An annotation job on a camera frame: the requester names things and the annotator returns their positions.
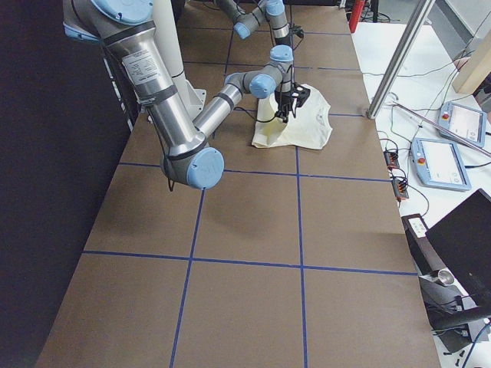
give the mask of cloth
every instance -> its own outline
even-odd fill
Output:
[[[311,90],[304,105],[297,109],[296,117],[290,113],[288,122],[275,118],[269,123],[255,123],[255,134],[252,145],[257,148],[277,146],[299,146],[313,150],[321,150],[329,140],[332,128],[328,114],[331,105],[315,88],[304,84]],[[269,120],[278,109],[275,96],[259,100],[258,120]]]

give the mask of metal pole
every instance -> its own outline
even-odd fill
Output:
[[[378,87],[377,93],[375,94],[375,97],[368,108],[367,117],[369,119],[374,119],[382,108],[385,97],[387,97],[388,93],[390,92],[392,84],[394,84],[397,77],[397,73],[399,73],[404,60],[406,59],[406,56],[409,53],[414,40],[416,40],[416,36],[419,33],[421,26],[424,24],[424,21],[426,20],[434,3],[435,0],[420,0],[420,2],[416,5],[411,18],[407,23],[406,29],[400,38],[399,45],[394,52],[394,56],[390,60],[389,66],[385,71],[381,85]]]
[[[432,320],[430,324],[433,326],[435,331],[445,331],[447,328],[457,327],[488,317],[491,317],[491,305],[489,304],[483,305],[482,307],[463,310],[462,312],[455,313],[452,316]]]
[[[402,110],[407,111],[408,113],[412,113],[415,117],[419,117],[422,121],[429,123],[435,129],[440,130],[442,132],[445,132],[447,135],[451,136],[453,138],[453,140],[456,140],[458,143],[463,144],[464,146],[468,146],[470,149],[475,150],[479,153],[482,153],[484,156],[489,157],[491,159],[491,153],[490,152],[482,149],[479,146],[476,146],[474,143],[471,143],[468,140],[465,140],[464,138],[455,134],[451,130],[448,130],[447,128],[444,128],[443,126],[438,125],[437,123],[434,123],[433,121],[431,121],[427,117],[424,117],[423,115],[419,115],[417,112],[412,111],[411,109],[408,109],[407,107],[401,105],[400,103],[394,102],[394,106],[397,106],[397,107],[401,108]]]

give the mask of red object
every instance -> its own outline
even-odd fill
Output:
[[[356,0],[353,5],[353,10],[351,11],[350,17],[350,31],[354,33],[356,31],[356,26],[360,21],[361,12],[363,11],[363,7],[365,6],[365,0]]]

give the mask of label sticker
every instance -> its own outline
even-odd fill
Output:
[[[157,63],[148,50],[123,57],[123,65],[136,86],[160,77]]]
[[[427,236],[427,228],[424,227],[424,223],[421,221],[421,218],[410,218],[409,223],[418,238],[424,238]]]

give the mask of blue tape line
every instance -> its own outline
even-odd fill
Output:
[[[120,163],[124,166],[142,166],[142,167],[155,167],[160,168],[160,165],[151,165],[147,163]],[[299,176],[301,178],[314,178],[314,179],[336,179],[336,180],[354,180],[361,182],[390,182],[390,179],[372,179],[372,178],[354,178],[350,176],[332,176],[332,175],[311,175],[311,174],[293,174],[289,172],[267,172],[267,171],[245,171],[245,170],[233,170],[224,169],[225,173],[237,173],[237,174],[256,174],[256,175],[274,175],[274,176]]]
[[[173,261],[189,261],[189,257],[180,257],[175,255],[152,255],[144,253],[126,253],[123,251],[82,251],[85,255],[109,255],[117,257],[135,257],[135,258],[159,258],[170,259]],[[415,272],[403,272],[403,271],[383,271],[383,270],[368,270],[363,268],[339,268],[339,267],[327,267],[327,266],[311,266],[304,264],[287,264],[287,263],[271,263],[271,262],[257,262],[257,261],[234,261],[230,259],[215,259],[215,258],[193,258],[193,262],[203,263],[225,263],[229,265],[249,265],[249,266],[261,266],[261,267],[274,267],[274,268],[304,268],[308,270],[318,271],[338,271],[338,272],[351,272],[362,274],[395,274],[400,276],[416,276]]]
[[[177,343],[179,341],[179,333],[181,329],[181,322],[184,314],[184,304],[186,303],[187,287],[189,284],[189,276],[191,275],[191,266],[193,265],[194,248],[196,247],[196,239],[198,237],[199,221],[201,219],[201,211],[203,210],[203,202],[205,200],[205,191],[201,191],[201,199],[199,200],[198,215],[196,216],[196,225],[194,227],[193,243],[191,245],[191,252],[189,253],[189,261],[187,264],[186,280],[184,281],[183,296],[181,298],[181,305],[179,308],[179,316],[177,318],[176,333],[174,334],[174,344],[172,346],[172,354],[170,356],[169,368],[174,367],[174,360],[176,359]]]
[[[186,26],[182,27],[179,26],[177,29],[201,29],[201,30],[206,30],[206,31],[230,31],[230,28],[209,28],[209,27],[193,27],[193,26]],[[269,33],[269,31],[266,31],[264,29],[258,29],[255,32],[257,33]],[[328,36],[351,36],[351,33],[337,33],[337,32],[313,32],[313,31],[304,31],[306,35],[328,35]]]
[[[300,177],[302,177],[302,178],[314,178],[314,179],[355,180],[355,181],[360,181],[360,182],[390,182],[390,179],[352,178],[350,176],[300,174]]]
[[[188,261],[188,257],[180,257],[176,255],[146,255],[144,253],[126,253],[122,251],[82,251],[85,255],[117,255],[120,257],[135,257],[135,258],[159,258],[172,259],[178,261]]]
[[[350,67],[317,67],[322,71],[361,71],[360,69],[353,69]]]
[[[231,28],[208,28],[208,27],[176,27],[177,29],[203,29],[206,31],[230,31]]]
[[[219,61],[183,61],[183,64],[226,65],[226,63]]]
[[[195,262],[206,263],[224,263],[228,265],[248,265],[248,266],[263,266],[263,267],[277,267],[277,268],[300,268],[297,264],[286,263],[269,263],[269,262],[256,262],[256,261],[234,261],[230,259],[213,259],[213,258],[193,258]]]
[[[304,368],[308,368],[307,346],[307,313],[305,306],[304,245],[302,234],[302,192],[300,190],[300,155],[295,147],[295,164],[297,169],[297,206],[298,206],[298,248],[300,251],[300,288],[302,291],[302,329],[304,343]]]
[[[276,176],[297,176],[297,174],[290,174],[286,172],[266,172],[266,171],[243,171],[243,170],[231,170],[224,169],[225,173],[238,173],[238,174],[258,174],[258,175],[276,175]]]
[[[323,266],[304,266],[307,270],[319,271],[336,271],[336,272],[351,272],[358,274],[393,274],[396,276],[417,276],[417,272],[403,271],[383,271],[383,270],[367,270],[363,268],[339,268],[339,267],[323,267]]]
[[[120,163],[120,165],[123,165],[123,166],[158,167],[158,168],[160,168],[160,165],[152,165],[150,163]]]
[[[330,117],[365,117],[360,113],[329,113]]]

